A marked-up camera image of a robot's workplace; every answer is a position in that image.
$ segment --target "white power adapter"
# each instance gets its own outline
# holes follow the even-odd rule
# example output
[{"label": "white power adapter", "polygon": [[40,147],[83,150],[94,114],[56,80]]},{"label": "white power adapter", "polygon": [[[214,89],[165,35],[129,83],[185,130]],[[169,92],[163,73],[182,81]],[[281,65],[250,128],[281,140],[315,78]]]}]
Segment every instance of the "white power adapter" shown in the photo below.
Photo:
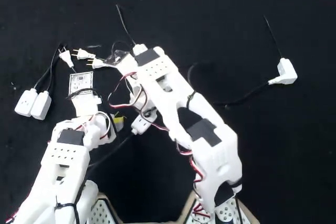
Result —
[{"label": "white power adapter", "polygon": [[34,102],[37,98],[36,89],[25,90],[21,95],[19,101],[17,102],[14,111],[19,115],[31,116],[31,109],[33,108]]},{"label": "white power adapter", "polygon": [[298,78],[295,69],[289,59],[281,58],[278,64],[280,76],[268,81],[269,85],[273,84],[292,84]]},{"label": "white power adapter", "polygon": [[50,104],[51,104],[51,98],[49,96],[48,91],[44,91],[38,94],[34,102],[32,111],[30,112],[33,118],[44,120],[48,113]]}]

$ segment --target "black cable tie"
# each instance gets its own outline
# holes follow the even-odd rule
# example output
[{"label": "black cable tie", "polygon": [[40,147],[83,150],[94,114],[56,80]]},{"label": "black cable tie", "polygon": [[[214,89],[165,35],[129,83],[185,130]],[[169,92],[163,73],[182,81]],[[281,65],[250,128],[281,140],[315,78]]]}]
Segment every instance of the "black cable tie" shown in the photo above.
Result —
[{"label": "black cable tie", "polygon": [[188,101],[187,101],[187,110],[189,110],[189,104],[190,104],[190,101],[194,98],[194,95],[196,94],[196,91],[194,90],[194,92],[188,96]]}]

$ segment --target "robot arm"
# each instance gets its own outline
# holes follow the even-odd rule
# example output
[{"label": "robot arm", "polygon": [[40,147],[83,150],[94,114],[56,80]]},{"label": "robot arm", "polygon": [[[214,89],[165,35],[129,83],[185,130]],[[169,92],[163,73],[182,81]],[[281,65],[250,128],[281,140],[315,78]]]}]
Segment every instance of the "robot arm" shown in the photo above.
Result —
[{"label": "robot arm", "polygon": [[86,222],[98,195],[97,185],[85,177],[89,151],[116,137],[107,119],[108,116],[99,111],[55,126],[40,171],[14,224],[73,224],[76,218],[79,221],[75,223]]},{"label": "robot arm", "polygon": [[[131,102],[135,102],[134,106],[140,110],[132,123],[133,132],[142,134],[156,119],[156,110],[161,113],[170,138],[177,147],[182,145],[188,150],[182,154],[191,155],[191,165],[196,170],[194,189],[198,201],[213,214],[217,206],[242,188],[237,135],[206,99],[192,89],[162,48],[147,49],[145,45],[135,45],[133,52],[134,57],[127,55],[116,65],[123,76],[136,73],[127,77],[135,94],[131,94]],[[181,107],[202,119],[184,129],[177,113]]]}]

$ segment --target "black cable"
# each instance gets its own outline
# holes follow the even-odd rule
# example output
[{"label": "black cable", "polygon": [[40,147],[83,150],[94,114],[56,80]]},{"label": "black cable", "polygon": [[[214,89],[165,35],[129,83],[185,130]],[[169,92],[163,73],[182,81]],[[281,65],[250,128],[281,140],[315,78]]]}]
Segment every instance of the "black cable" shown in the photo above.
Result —
[{"label": "black cable", "polygon": [[[55,54],[57,53],[58,49],[61,47],[61,44],[59,44],[57,46],[57,49],[53,55],[52,58],[54,58]],[[53,61],[51,61],[50,66],[48,67],[48,69],[43,73],[43,75],[40,77],[40,79],[37,80],[37,82],[34,85],[34,89],[36,89],[38,91],[39,89],[39,85],[46,79],[46,77],[50,74],[51,68],[56,64],[57,61],[54,61],[54,63],[52,63]]]},{"label": "black cable", "polygon": [[190,101],[194,98],[195,94],[196,94],[196,91],[194,90],[194,92],[191,95],[188,96],[188,100],[187,100],[187,104],[186,104],[187,110],[189,110]]},{"label": "black cable", "polygon": [[50,68],[50,78],[49,78],[49,85],[48,85],[48,88],[47,88],[47,91],[49,93],[50,93],[51,85],[52,85],[52,82],[54,81],[54,75],[55,75],[55,72],[53,72],[53,68],[56,67],[56,63],[59,60],[59,54],[58,54],[59,47],[60,47],[60,44],[58,45],[57,49],[54,52],[54,55],[51,59],[51,63],[50,63],[50,67],[49,67]]},{"label": "black cable", "polygon": [[65,203],[65,204],[61,204],[61,203],[56,203],[55,206],[55,210],[61,209],[63,207],[73,207],[74,208],[74,212],[75,212],[75,220],[76,220],[76,224],[80,224],[79,222],[79,214],[78,214],[78,210],[77,210],[77,203]]},{"label": "black cable", "polygon": [[114,48],[115,48],[116,44],[118,44],[118,43],[121,43],[121,44],[124,44],[124,45],[128,46],[129,49],[130,49],[130,52],[132,51],[132,47],[127,42],[125,42],[123,40],[116,40],[115,42],[113,42],[112,48],[111,48],[111,53],[112,53],[114,59],[116,58],[115,55],[114,55]]},{"label": "black cable", "polygon": [[190,87],[193,88],[192,84],[191,84],[191,73],[193,72],[193,69],[198,65],[198,62],[197,63],[194,63],[192,64],[189,69],[188,69],[188,74],[187,74],[187,81],[190,85]]},{"label": "black cable", "polygon": [[271,26],[269,25],[269,22],[268,22],[268,20],[267,20],[267,18],[266,18],[265,15],[264,15],[264,20],[265,20],[265,22],[266,22],[266,24],[267,24],[267,27],[268,27],[269,32],[271,33],[273,42],[274,42],[274,44],[275,44],[275,46],[276,46],[276,48],[277,48],[277,50],[278,50],[279,56],[280,56],[280,58],[283,58],[282,53],[281,53],[281,51],[280,51],[280,48],[279,48],[279,46],[278,46],[277,40],[275,39],[274,33],[273,33],[273,31],[272,31],[272,29],[271,29]]},{"label": "black cable", "polygon": [[219,105],[219,106],[225,106],[225,107],[230,106],[230,105],[239,105],[239,104],[243,103],[245,100],[247,100],[248,98],[250,98],[252,95],[255,95],[258,92],[260,92],[265,87],[269,87],[268,82],[263,83],[260,86],[257,86],[256,88],[252,89],[250,92],[248,92],[243,97],[241,97],[237,100],[234,100],[232,102],[214,102],[213,105]]},{"label": "black cable", "polygon": [[87,177],[92,173],[93,170],[95,170],[101,163],[103,163],[107,158],[109,158],[112,154],[114,154],[117,150],[119,150],[134,134],[131,133],[128,135],[116,148],[114,148],[110,153],[106,154],[103,158],[98,160],[97,162],[94,162],[93,164],[89,165],[88,168],[90,170],[87,172]]},{"label": "black cable", "polygon": [[239,207],[239,202],[238,202],[238,199],[237,199],[237,196],[235,197],[235,200],[236,200],[236,206],[237,206],[237,211],[238,211],[238,215],[239,215],[239,221],[240,221],[240,224],[243,224],[243,219],[242,219],[242,213],[240,212],[240,207]]},{"label": "black cable", "polygon": [[92,91],[95,95],[99,96],[99,95],[98,95],[98,92],[97,92],[96,89],[94,89],[94,88],[85,88],[85,89],[79,89],[79,90],[77,90],[77,91],[71,93],[70,95],[68,95],[68,96],[66,97],[66,99],[71,99],[71,98],[73,98],[73,97],[75,97],[75,96],[77,96],[77,95],[79,95],[80,93],[85,92],[85,91]]},{"label": "black cable", "polygon": [[128,35],[128,37],[130,38],[131,42],[133,43],[133,45],[135,46],[136,43],[135,41],[132,39],[130,33],[128,32],[127,28],[126,28],[126,25],[125,25],[125,22],[124,22],[124,19],[123,19],[123,16],[122,16],[122,13],[121,13],[121,10],[120,10],[120,6],[118,4],[115,5],[116,8],[117,8],[117,11],[118,11],[118,14],[119,14],[119,17],[120,17],[120,20],[121,20],[121,24],[126,32],[126,34]]}]

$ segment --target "red wire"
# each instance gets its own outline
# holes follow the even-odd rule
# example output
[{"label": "red wire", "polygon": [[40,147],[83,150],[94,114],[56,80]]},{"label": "red wire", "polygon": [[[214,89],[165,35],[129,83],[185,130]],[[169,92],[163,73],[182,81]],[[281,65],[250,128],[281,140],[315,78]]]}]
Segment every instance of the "red wire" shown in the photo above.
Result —
[{"label": "red wire", "polygon": [[106,133],[104,136],[101,136],[99,139],[103,139],[104,137],[106,137],[108,135],[108,133]]},{"label": "red wire", "polygon": [[201,173],[201,171],[197,168],[197,166],[195,165],[192,157],[189,158],[189,162],[190,162],[190,165],[191,167],[194,169],[194,171],[201,177],[200,179],[195,179],[194,180],[194,183],[198,183],[198,182],[201,182],[204,178],[204,175]]},{"label": "red wire", "polygon": [[194,214],[195,214],[195,215],[202,215],[202,216],[204,216],[204,217],[211,218],[210,215],[204,214],[204,213],[202,213],[202,212],[195,212]]},{"label": "red wire", "polygon": [[79,129],[82,128],[82,127],[83,127],[83,125],[78,126],[77,128],[75,128],[75,131],[76,131],[76,130],[79,130]]}]

